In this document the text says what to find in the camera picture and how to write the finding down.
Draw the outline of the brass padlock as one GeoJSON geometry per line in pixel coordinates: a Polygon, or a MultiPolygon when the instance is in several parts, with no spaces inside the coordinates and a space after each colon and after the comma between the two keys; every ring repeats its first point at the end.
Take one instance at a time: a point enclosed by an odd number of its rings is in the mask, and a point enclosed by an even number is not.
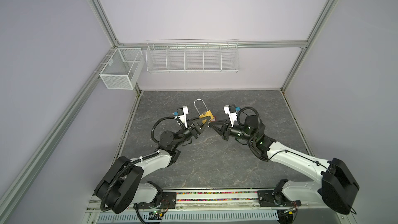
{"type": "Polygon", "coordinates": [[[213,113],[202,99],[196,99],[193,104],[203,124],[209,125],[215,119],[213,113]]]}

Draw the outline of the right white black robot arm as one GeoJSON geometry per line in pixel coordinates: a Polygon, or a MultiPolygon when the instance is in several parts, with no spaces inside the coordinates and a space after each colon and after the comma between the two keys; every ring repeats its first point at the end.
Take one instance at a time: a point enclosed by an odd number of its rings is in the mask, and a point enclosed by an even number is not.
{"type": "Polygon", "coordinates": [[[228,119],[209,125],[223,140],[234,138],[248,146],[261,161],[282,164],[310,178],[307,182],[282,179],[270,196],[260,197],[261,202],[270,206],[291,204],[294,207],[298,207],[299,202],[312,202],[324,204],[343,215],[356,213],[353,204],[360,186],[344,161],[310,156],[267,136],[265,124],[253,107],[239,109],[227,105],[224,111],[228,119]]]}

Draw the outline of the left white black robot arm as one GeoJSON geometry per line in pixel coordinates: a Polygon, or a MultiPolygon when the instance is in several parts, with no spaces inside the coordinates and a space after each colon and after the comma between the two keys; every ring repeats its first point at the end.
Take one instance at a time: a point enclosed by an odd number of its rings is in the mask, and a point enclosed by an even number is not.
{"type": "Polygon", "coordinates": [[[143,183],[142,179],[174,164],[180,155],[178,147],[185,142],[191,142],[193,138],[197,139],[210,120],[209,116],[188,119],[185,122],[172,116],[159,119],[151,129],[151,138],[157,144],[157,150],[135,159],[125,156],[117,158],[98,183],[94,194],[101,201],[100,210],[120,214],[131,204],[161,206],[162,188],[151,181],[143,183]],[[160,138],[156,139],[154,136],[156,127],[166,120],[175,120],[181,127],[180,130],[164,131],[160,138]]]}

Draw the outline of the white mesh box basket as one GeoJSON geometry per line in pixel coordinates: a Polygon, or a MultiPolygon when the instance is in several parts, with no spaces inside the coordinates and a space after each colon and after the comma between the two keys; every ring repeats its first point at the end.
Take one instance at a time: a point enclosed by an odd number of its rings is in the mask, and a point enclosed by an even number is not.
{"type": "Polygon", "coordinates": [[[141,49],[116,48],[99,75],[107,89],[134,90],[144,64],[141,49]]]}

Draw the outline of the aluminium front rail frame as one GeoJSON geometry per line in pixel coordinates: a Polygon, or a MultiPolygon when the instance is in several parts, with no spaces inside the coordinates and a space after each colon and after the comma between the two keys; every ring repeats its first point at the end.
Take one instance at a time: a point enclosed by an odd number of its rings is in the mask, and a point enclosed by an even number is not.
{"type": "MultiPolygon", "coordinates": [[[[180,189],[164,190],[177,192],[177,203],[174,209],[138,209],[131,204],[125,212],[135,212],[141,222],[144,222],[140,211],[148,211],[155,219],[161,219],[168,211],[235,211],[235,210],[276,210],[278,221],[230,222],[230,223],[196,223],[196,224],[355,224],[354,214],[339,214],[324,204],[301,202],[300,207],[261,207],[258,201],[258,190],[272,189],[180,189]]],[[[85,212],[84,224],[97,224],[102,212],[100,201],[92,197],[85,212]]]]}

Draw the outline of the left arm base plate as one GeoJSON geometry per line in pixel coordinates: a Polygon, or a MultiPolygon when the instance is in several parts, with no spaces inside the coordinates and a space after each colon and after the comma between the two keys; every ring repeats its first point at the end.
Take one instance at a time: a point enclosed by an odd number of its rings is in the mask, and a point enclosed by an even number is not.
{"type": "Polygon", "coordinates": [[[167,191],[156,196],[150,203],[138,203],[138,209],[174,209],[177,203],[177,192],[167,191]]]}

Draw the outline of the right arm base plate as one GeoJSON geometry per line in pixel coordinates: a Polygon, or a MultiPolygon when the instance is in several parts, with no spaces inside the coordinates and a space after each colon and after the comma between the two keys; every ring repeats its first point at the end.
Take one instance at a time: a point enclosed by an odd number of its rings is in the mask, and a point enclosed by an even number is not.
{"type": "Polygon", "coordinates": [[[300,207],[300,200],[288,200],[282,193],[274,193],[273,190],[258,190],[258,201],[261,207],[300,207]]]}

